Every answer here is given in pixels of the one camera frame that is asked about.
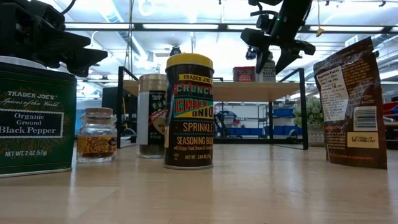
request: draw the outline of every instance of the wooden table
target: wooden table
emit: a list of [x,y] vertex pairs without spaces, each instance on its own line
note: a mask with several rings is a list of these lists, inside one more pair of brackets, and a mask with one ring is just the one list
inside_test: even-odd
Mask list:
[[162,159],[77,164],[72,172],[0,179],[1,224],[398,223],[398,151],[389,170],[330,164],[324,148],[215,145],[214,168]]
[[[131,94],[138,95],[137,81],[124,81],[123,87]],[[214,82],[214,101],[261,101],[272,102],[300,89],[298,83],[278,82]]]

